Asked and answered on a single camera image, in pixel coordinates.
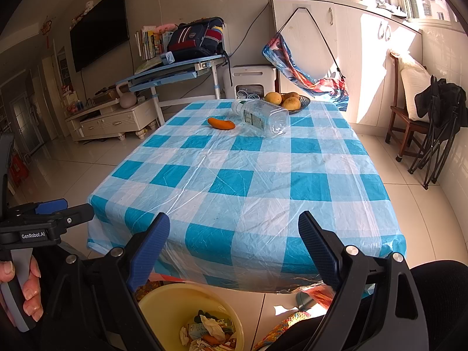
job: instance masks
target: bottle label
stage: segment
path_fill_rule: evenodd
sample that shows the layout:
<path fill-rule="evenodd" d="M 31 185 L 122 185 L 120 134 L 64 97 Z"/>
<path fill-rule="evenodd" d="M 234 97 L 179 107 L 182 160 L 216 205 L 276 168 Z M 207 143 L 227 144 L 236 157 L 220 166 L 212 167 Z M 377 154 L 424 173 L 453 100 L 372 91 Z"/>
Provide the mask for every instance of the bottle label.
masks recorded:
<path fill-rule="evenodd" d="M 258 116 L 254 114 L 244 111 L 244 121 L 247 124 L 253 125 L 254 127 L 264 130 L 265 129 L 265 122 Z"/>

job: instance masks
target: doorway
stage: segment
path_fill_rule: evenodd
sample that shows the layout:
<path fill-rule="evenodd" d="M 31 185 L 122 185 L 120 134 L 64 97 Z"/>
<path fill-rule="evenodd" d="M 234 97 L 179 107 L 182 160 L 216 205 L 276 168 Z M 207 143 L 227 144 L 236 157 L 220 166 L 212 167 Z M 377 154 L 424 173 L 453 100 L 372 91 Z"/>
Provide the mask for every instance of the doorway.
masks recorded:
<path fill-rule="evenodd" d="M 26 93 L 15 98 L 10 105 L 16 119 L 15 124 L 19 129 L 19 134 L 27 149 L 27 154 L 31 155 L 44 144 L 44 140 L 42 139 L 36 123 L 32 120 L 31 105 L 27 100 Z"/>

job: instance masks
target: cabinet handle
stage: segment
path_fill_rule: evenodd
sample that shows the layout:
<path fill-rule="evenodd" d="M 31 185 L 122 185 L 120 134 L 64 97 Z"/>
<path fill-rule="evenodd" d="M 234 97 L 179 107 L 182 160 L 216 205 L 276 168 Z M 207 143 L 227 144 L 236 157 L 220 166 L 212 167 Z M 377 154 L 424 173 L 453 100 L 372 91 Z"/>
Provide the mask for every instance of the cabinet handle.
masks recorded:
<path fill-rule="evenodd" d="M 390 41 L 390 38 L 392 38 L 392 28 L 390 27 L 390 25 L 387 25 L 387 28 L 385 29 L 385 41 L 386 42 Z"/>
<path fill-rule="evenodd" d="M 377 37 L 378 39 L 382 39 L 383 37 L 385 37 L 385 31 L 382 30 L 382 35 L 380 34 L 380 30 L 382 29 L 383 27 L 383 22 L 381 22 L 380 26 L 378 27 L 378 32 L 377 32 Z"/>

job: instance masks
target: white cushion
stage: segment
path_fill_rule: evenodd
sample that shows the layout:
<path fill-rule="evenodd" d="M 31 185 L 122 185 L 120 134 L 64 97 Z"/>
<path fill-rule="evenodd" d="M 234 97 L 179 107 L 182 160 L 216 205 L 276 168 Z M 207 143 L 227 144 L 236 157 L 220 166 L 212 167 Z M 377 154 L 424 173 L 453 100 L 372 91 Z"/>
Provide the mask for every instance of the white cushion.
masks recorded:
<path fill-rule="evenodd" d="M 428 123 L 429 116 L 427 114 L 423 118 L 420 118 L 417 115 L 414 98 L 418 93 L 421 93 L 431 85 L 431 76 L 423 66 L 411 57 L 411 55 L 401 54 L 398 58 L 400 74 L 402 76 L 403 87 L 405 89 L 408 117 L 413 121 L 423 121 Z"/>

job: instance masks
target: school backpack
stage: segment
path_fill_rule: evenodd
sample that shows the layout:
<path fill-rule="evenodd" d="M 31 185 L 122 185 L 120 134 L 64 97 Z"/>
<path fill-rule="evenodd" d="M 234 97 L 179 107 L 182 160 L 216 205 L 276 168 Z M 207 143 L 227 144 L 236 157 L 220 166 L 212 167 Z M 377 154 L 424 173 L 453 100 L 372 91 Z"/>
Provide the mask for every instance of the school backpack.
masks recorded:
<path fill-rule="evenodd" d="M 168 51 L 172 52 L 176 62 L 222 54 L 223 24 L 220 17 L 180 24 L 172 34 Z"/>

